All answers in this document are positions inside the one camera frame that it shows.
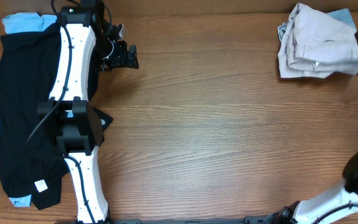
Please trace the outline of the beige cotton shorts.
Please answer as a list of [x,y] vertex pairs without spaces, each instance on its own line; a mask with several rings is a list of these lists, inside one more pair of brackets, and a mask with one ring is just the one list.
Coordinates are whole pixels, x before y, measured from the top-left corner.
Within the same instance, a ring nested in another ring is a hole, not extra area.
[[278,52],[281,78],[326,78],[334,72],[358,72],[356,29],[298,3]]

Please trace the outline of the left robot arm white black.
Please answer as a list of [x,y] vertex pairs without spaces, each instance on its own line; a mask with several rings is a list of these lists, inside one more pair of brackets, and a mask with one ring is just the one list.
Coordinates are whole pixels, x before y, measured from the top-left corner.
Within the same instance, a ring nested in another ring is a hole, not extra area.
[[76,223],[112,223],[98,166],[103,124],[90,105],[91,79],[114,68],[138,69],[137,49],[123,39],[124,26],[105,19],[103,1],[81,0],[57,15],[61,50],[48,100],[39,103],[38,127],[61,152],[73,181]]

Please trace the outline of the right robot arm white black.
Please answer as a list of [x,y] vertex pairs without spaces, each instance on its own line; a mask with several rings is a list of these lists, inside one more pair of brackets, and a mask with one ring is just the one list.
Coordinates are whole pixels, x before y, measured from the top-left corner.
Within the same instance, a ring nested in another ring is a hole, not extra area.
[[264,223],[333,223],[358,212],[358,152],[347,162],[342,180],[309,200],[297,201],[265,217]]

